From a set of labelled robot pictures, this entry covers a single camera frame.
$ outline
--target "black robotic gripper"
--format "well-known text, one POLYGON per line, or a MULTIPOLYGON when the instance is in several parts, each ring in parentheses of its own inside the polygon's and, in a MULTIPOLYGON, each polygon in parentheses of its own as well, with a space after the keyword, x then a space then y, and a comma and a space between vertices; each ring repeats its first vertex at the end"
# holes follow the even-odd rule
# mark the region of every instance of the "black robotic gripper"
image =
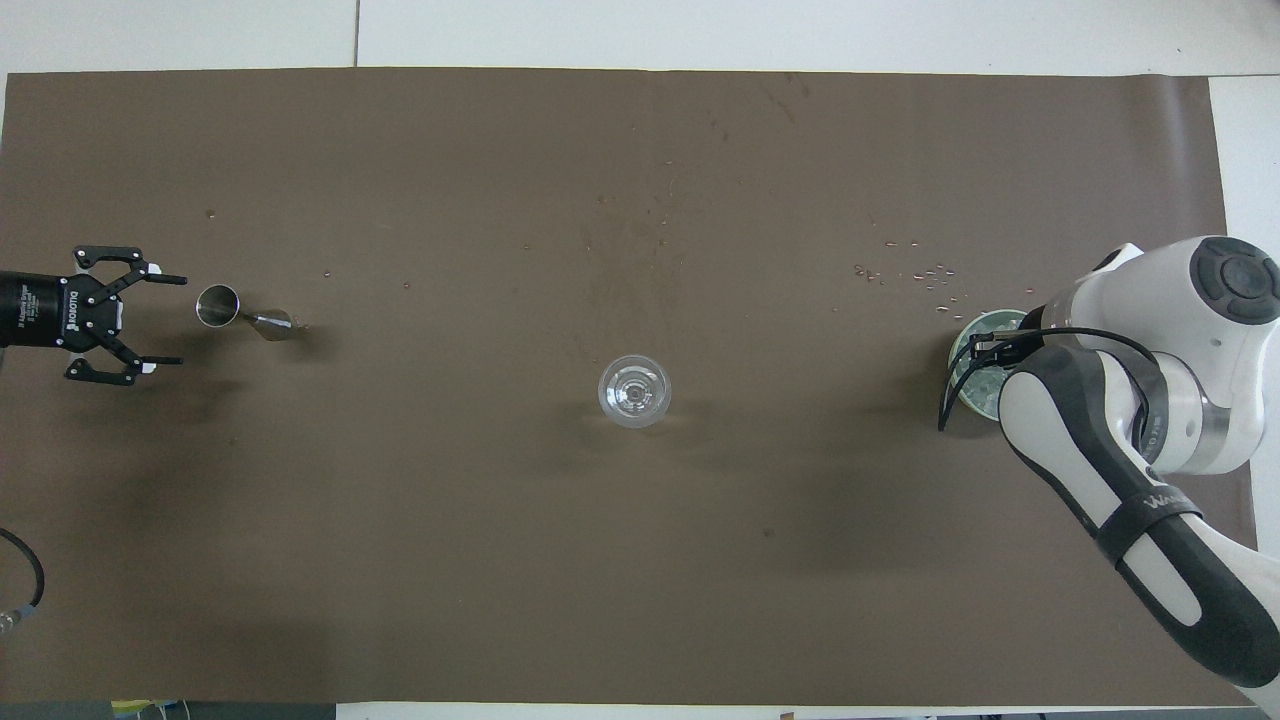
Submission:
POLYGON ((140 281, 187 284, 187 278, 161 274, 137 247, 81 245, 74 258, 78 272, 68 277, 0 270, 0 348, 61 347, 74 355, 65 378, 115 386, 132 386, 156 365, 180 365, 182 357, 138 355, 119 341, 124 313, 120 293, 140 281), (124 263, 129 272, 102 284, 88 269, 104 260, 124 263), (95 347, 114 355, 124 369, 93 369, 83 354, 95 347))

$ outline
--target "black strap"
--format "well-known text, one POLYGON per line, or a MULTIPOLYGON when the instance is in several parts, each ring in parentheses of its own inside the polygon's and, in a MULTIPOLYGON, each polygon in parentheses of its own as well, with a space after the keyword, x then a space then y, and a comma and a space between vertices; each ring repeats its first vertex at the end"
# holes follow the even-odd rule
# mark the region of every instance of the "black strap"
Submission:
POLYGON ((1190 512, 1201 515, 1199 507, 1174 486, 1155 486, 1124 498, 1120 507, 1098 528, 1093 541, 1112 566, 1156 523, 1170 515, 1190 512))

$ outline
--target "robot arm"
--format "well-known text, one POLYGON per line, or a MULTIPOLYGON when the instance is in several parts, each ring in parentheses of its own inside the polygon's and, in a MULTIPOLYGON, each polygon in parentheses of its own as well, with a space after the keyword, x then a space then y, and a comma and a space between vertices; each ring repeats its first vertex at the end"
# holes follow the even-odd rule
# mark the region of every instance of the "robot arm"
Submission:
POLYGON ((0 352, 9 345, 61 347, 76 355, 65 378, 114 386, 132 386, 156 365, 180 365, 180 357, 138 355, 120 342, 120 293, 138 282, 186 284, 187 278, 161 274, 137 247, 82 245, 74 258, 77 272, 65 277, 0 270, 0 352), (129 272, 102 284, 88 270, 108 260, 124 263, 129 272), (123 369, 111 373, 90 365, 83 354, 95 347, 115 356, 123 369))
POLYGON ((1192 657, 1280 717, 1280 562, 1219 534, 1130 445, 1137 386, 1111 355, 1047 346, 1010 375, 1005 437, 1192 657))
POLYGON ((1024 329, 1106 331, 1149 357, 1097 337, 1028 334, 1000 397, 1010 446, 1156 620, 1272 717, 1280 562, 1215 532, 1161 473, 1224 473, 1253 454, 1261 360, 1277 319, 1280 269, 1252 245, 1124 246, 1029 314, 1024 329))

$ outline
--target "metal jigger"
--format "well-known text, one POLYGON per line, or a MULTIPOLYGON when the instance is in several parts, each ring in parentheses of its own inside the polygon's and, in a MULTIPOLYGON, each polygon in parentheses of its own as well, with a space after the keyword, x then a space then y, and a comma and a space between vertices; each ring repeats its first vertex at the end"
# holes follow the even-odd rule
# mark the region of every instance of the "metal jigger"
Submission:
POLYGON ((239 295, 225 284, 211 284, 196 299, 196 318, 210 328, 227 327, 236 318, 244 318, 264 340, 289 340, 298 329, 288 313, 279 309, 259 313, 241 311, 239 295))

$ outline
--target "clear plastic cup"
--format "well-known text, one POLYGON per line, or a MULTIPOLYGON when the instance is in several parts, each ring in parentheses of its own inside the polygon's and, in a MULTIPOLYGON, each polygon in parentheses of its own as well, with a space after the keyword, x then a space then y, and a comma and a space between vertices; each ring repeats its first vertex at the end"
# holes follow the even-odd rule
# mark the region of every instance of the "clear plastic cup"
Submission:
POLYGON ((667 414, 671 380, 662 365, 644 355, 625 355, 600 375, 600 410, 623 428, 646 428, 667 414))
MULTIPOLYGON (((951 343, 951 352, 947 359, 955 357, 956 352, 964 347, 964 343, 969 342, 969 336, 975 333, 989 333, 996 331, 1012 331, 1018 329, 1018 324, 1023 322, 1027 313, 1021 310, 991 310, 978 315, 969 322, 968 325, 960 331, 956 336, 955 342, 951 343)), ((947 384, 950 388, 960 379, 960 375, 969 369, 973 359, 965 355, 956 369, 951 373, 951 379, 947 384)), ((992 365, 989 368, 983 368, 974 372, 969 377, 969 382, 960 388, 960 402, 969 406, 970 410, 982 415, 988 420, 1000 420, 1000 391, 1005 384, 1005 378, 1009 377, 1011 370, 1006 370, 998 365, 992 365)))

